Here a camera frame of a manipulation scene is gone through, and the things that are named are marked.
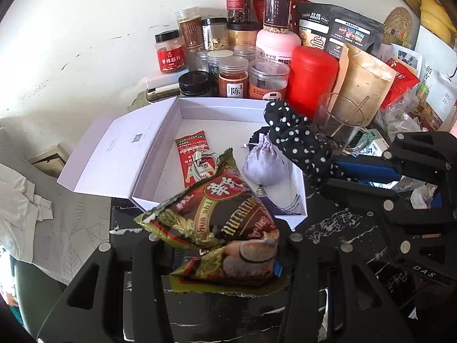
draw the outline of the box lid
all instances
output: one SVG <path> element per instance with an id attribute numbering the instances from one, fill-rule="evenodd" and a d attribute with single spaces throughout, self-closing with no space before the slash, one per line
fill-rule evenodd
<path id="1" fill-rule="evenodd" d="M 115 120 L 98 119 L 57 182 L 73 192 L 130 198 L 151 144 L 176 100 L 162 100 Z"/>

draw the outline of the black polka dot fabric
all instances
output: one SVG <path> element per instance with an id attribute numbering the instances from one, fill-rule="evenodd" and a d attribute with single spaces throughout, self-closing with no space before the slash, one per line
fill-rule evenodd
<path id="1" fill-rule="evenodd" d="M 344 171 L 332 162 L 332 148 L 311 131 L 311 122 L 287 102 L 269 102 L 264 112 L 270 125 L 270 140 L 307 176 L 313 188 L 329 178 L 345 179 Z"/>

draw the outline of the glass cup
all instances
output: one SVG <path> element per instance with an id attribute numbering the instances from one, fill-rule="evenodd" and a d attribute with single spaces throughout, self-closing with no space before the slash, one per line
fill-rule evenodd
<path id="1" fill-rule="evenodd" d="M 357 108 L 358 104 L 344 95 L 324 93 L 320 96 L 311 129 L 319 140 L 330 143 L 334 154 L 355 154 L 370 145 L 370 132 L 362 126 L 364 114 Z M 360 147 L 348 148 L 359 131 L 366 135 L 366 140 Z"/>

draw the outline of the red jar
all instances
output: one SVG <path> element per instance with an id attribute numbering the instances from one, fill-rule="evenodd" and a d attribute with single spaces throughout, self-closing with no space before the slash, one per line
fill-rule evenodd
<path id="1" fill-rule="evenodd" d="M 292 52 L 287 102 L 298 113 L 314 117 L 319 96 L 331 92 L 338 75 L 338 61 L 314 47 L 297 47 Z"/>
<path id="2" fill-rule="evenodd" d="M 177 29 L 155 35 L 155 48 L 162 73 L 178 72 L 186 66 L 182 40 Z"/>

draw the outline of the open gift box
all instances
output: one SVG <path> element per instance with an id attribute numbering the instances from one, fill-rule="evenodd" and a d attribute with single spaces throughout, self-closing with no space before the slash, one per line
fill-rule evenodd
<path id="1" fill-rule="evenodd" d="M 73 192 L 129 198 L 141 210 L 150 210 L 184 190 L 176 138 L 204 130 L 211 151 L 233 148 L 242 173 L 249 153 L 242 146 L 266 126 L 266 105 L 253 99 L 174 97 L 115 120 L 102 117 L 84 134 L 57 182 Z M 265 190 L 280 207 L 299 195 L 298 214 L 279 216 L 293 229 L 307 217 L 305 186 L 302 171 L 283 160 L 288 179 Z M 255 192 L 257 184 L 243 178 Z"/>

